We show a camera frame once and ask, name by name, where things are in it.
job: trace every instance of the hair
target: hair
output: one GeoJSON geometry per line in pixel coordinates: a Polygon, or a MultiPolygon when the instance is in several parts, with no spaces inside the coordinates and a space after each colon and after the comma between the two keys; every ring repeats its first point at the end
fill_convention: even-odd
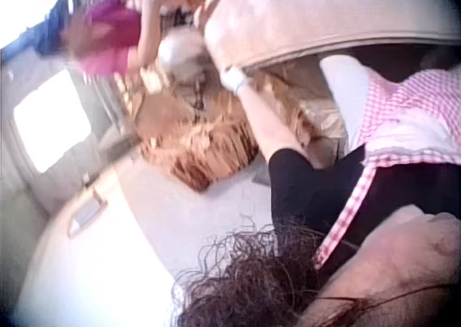
{"type": "MultiPolygon", "coordinates": [[[[239,232],[214,242],[206,248],[201,269],[176,281],[173,293],[181,292],[182,297],[173,294],[179,311],[174,326],[301,326],[300,318],[330,277],[322,269],[315,270],[312,260],[322,239],[318,233],[292,226],[282,231],[277,227],[277,234],[273,230],[239,232]]],[[[386,326],[382,321],[393,312],[390,306],[389,311],[385,309],[389,302],[427,290],[452,293],[453,286],[423,287],[387,300],[322,297],[341,304],[315,326],[386,326]]],[[[444,311],[445,318],[437,321],[446,321],[455,309],[444,311]]]]}

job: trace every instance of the bright window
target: bright window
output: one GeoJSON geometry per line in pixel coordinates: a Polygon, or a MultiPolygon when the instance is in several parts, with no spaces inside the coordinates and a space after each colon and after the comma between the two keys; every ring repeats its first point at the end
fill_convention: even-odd
{"type": "Polygon", "coordinates": [[[0,48],[44,20],[57,0],[0,0],[0,48]]]}
{"type": "Polygon", "coordinates": [[[40,173],[91,133],[88,117],[67,70],[54,75],[17,105],[14,121],[40,173]]]}

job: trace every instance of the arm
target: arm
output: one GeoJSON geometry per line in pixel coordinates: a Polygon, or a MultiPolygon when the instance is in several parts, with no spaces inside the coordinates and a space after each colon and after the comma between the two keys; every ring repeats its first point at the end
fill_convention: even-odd
{"type": "Polygon", "coordinates": [[[153,62],[161,41],[161,0],[143,0],[141,35],[138,46],[128,51],[127,71],[138,71],[153,62]]]}
{"type": "Polygon", "coordinates": [[[275,152],[283,148],[293,149],[306,156],[295,134],[264,101],[264,97],[250,86],[249,79],[240,69],[225,71],[221,74],[221,81],[241,100],[256,142],[267,162],[275,152]]]}

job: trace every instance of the checkered apron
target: checkered apron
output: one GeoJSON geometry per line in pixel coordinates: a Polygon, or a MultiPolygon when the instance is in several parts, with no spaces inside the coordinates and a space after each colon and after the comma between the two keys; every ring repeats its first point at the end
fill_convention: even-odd
{"type": "Polygon", "coordinates": [[[369,69],[370,86],[359,145],[372,140],[382,124],[398,122],[398,115],[409,109],[419,109],[447,125],[458,151],[427,148],[410,151],[389,148],[370,153],[365,146],[364,171],[347,200],[334,226],[323,240],[315,255],[317,268],[321,268],[341,242],[360,205],[370,189],[380,167],[401,164],[457,164],[461,165],[461,78],[448,71],[428,70],[412,75],[396,84],[369,69]]]}

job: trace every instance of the woman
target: woman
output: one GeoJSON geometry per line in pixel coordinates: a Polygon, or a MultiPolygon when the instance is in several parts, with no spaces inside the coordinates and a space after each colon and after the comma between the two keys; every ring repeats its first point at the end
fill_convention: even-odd
{"type": "Polygon", "coordinates": [[[394,84],[347,54],[321,68],[351,150],[322,171],[251,79],[222,73],[269,163],[274,232],[216,244],[177,326],[458,326],[461,70],[394,84]]]}
{"type": "Polygon", "coordinates": [[[90,75],[139,71],[157,56],[161,7],[177,8],[186,0],[141,0],[141,13],[128,9],[127,1],[102,0],[69,17],[66,0],[59,0],[37,33],[35,50],[69,55],[90,75]]]}

